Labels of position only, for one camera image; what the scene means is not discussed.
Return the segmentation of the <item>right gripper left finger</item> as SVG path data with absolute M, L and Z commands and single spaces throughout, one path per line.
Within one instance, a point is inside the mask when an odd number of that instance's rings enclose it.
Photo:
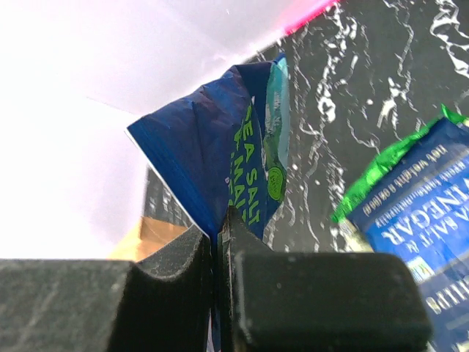
M 2 260 L 3 351 L 204 351 L 210 242 L 190 227 L 146 259 Z

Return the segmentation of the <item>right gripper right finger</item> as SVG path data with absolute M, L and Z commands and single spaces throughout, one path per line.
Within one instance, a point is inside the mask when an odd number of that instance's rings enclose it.
M 432 324 L 396 256 L 275 252 L 230 207 L 218 236 L 223 351 L 425 351 Z

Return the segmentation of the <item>white blue snack packet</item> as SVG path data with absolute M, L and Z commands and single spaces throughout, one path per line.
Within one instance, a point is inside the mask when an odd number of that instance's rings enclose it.
M 285 55 L 235 65 L 127 129 L 212 253 L 231 208 L 262 244 L 285 195 L 289 131 Z

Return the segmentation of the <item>blue sea salt vinegar bag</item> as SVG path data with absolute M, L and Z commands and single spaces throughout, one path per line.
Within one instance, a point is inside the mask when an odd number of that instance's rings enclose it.
M 439 119 L 341 224 L 406 263 L 434 326 L 432 351 L 467 351 L 468 127 Z

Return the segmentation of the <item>brown paper bag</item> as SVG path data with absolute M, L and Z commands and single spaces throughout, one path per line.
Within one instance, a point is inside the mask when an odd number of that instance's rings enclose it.
M 163 248 L 188 228 L 142 216 L 113 248 L 108 259 L 138 262 Z

